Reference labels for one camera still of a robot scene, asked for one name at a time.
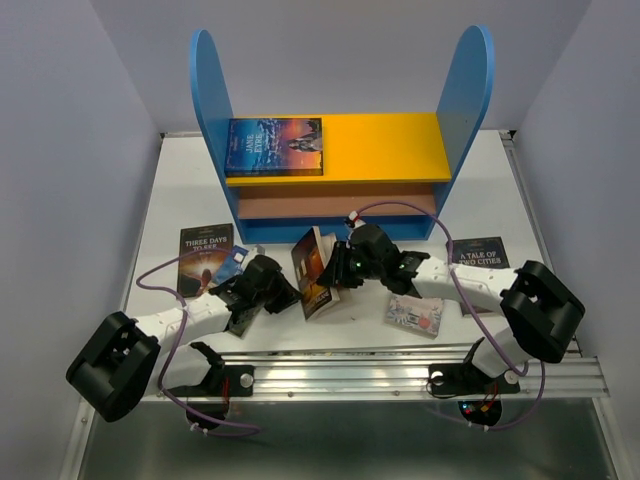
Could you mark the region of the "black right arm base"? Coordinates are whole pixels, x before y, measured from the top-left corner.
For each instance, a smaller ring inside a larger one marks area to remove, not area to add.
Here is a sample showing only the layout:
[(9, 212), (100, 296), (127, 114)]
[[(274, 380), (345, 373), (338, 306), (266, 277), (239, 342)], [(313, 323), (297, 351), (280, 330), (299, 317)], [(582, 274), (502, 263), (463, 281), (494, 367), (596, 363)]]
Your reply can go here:
[(501, 396), (519, 393), (520, 383), (517, 376), (509, 380), (507, 374), (490, 378), (470, 363), (440, 363), (429, 367), (426, 390), (439, 400), (458, 400), (455, 420), (489, 430), (502, 417)]

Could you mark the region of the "Jane Eyre blue book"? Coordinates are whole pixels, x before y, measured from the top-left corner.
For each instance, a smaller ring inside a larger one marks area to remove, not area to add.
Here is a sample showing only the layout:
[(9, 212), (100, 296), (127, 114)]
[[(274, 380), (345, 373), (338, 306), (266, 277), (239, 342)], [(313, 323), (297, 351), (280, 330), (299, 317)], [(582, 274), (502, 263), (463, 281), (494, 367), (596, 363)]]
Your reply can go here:
[(234, 118), (229, 122), (224, 167), (228, 178), (321, 176), (322, 119)]

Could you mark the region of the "Edward Tulane brown book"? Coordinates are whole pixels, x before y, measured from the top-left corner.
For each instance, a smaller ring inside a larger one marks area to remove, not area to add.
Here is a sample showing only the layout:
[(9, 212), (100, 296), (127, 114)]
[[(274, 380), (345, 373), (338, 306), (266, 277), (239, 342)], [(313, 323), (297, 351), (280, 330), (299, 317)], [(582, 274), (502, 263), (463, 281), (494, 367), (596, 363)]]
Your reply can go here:
[(317, 283), (328, 264), (335, 241), (335, 233), (322, 235), (320, 228), (313, 226), (291, 250), (298, 290), (302, 294), (302, 310), (307, 322), (333, 323), (333, 320), (321, 320), (321, 317), (345, 310), (353, 302), (350, 291), (338, 287), (323, 287)]

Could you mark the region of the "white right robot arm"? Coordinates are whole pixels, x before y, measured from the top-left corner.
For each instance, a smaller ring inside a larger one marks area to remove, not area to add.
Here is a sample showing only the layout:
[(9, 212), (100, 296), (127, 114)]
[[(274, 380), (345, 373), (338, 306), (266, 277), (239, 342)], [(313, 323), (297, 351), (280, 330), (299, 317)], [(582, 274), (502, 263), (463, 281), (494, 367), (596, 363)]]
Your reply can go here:
[(480, 392), (507, 371), (523, 376), (530, 360), (560, 363), (585, 315), (582, 302), (538, 261), (516, 269), (456, 264), (426, 252), (402, 251), (375, 224), (363, 224), (347, 241), (335, 242), (318, 277), (323, 287), (346, 289), (367, 280), (397, 295), (451, 300), (506, 319), (506, 328), (497, 334), (483, 328), (462, 362), (439, 366), (436, 384), (449, 394)]

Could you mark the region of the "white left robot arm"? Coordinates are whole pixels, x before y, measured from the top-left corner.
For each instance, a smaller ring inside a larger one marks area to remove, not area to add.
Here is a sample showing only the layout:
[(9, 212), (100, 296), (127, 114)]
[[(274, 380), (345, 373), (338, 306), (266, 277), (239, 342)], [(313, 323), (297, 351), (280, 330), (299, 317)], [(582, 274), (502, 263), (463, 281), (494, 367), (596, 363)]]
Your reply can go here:
[(66, 380), (108, 422), (157, 392), (218, 396), (239, 390), (240, 372), (227, 370), (203, 337), (240, 336), (261, 311), (278, 314), (301, 298), (274, 259), (253, 255), (240, 274), (177, 308), (138, 318), (108, 315), (71, 362)]

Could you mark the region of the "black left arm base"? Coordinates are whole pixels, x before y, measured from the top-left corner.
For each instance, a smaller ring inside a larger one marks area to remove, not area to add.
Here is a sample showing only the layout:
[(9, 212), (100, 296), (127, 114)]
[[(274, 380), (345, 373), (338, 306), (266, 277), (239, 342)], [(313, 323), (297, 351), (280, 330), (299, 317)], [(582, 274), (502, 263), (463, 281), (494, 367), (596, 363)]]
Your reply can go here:
[(199, 384), (186, 387), (185, 397), (213, 398), (212, 402), (187, 403), (194, 410), (185, 411), (190, 427), (205, 435), (213, 434), (220, 427), (231, 428), (230, 432), (219, 432), (220, 436), (249, 435), (253, 428), (231, 426), (227, 416), (232, 397), (248, 398), (253, 395), (254, 372), (255, 367), (251, 365), (212, 367)]

